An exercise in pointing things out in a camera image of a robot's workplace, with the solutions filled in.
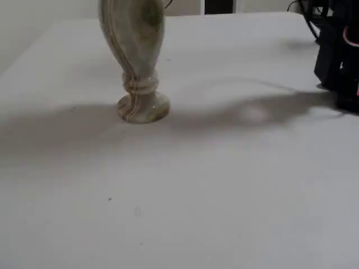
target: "green marble vase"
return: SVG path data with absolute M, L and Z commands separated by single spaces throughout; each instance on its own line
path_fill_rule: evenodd
M 169 100 L 156 92 L 155 69 L 164 36 L 162 0 L 99 0 L 99 18 L 106 41 L 122 66 L 128 95 L 118 114 L 132 123 L 150 123 L 169 112 Z

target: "white tabletop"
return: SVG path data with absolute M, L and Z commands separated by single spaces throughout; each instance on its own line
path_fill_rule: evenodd
M 359 118 L 317 51 L 299 15 L 168 18 L 172 111 L 136 126 L 97 20 L 51 28 L 0 78 L 0 268 L 359 268 Z

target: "round pedestal base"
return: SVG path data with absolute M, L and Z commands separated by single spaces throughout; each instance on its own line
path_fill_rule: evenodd
M 130 94 L 117 104 L 118 115 L 131 123 L 151 123 L 167 116 L 169 99 L 158 92 L 150 95 Z

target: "small speck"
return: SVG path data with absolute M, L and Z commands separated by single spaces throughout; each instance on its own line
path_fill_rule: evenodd
M 141 208 L 135 208 L 135 216 L 140 217 L 142 215 Z

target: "white wall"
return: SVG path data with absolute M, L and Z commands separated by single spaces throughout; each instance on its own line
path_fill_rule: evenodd
M 237 0 L 237 12 L 286 11 L 293 0 Z
M 168 13 L 200 14 L 200 2 L 174 0 Z M 97 3 L 98 0 L 0 0 L 0 74 L 54 23 L 97 18 Z

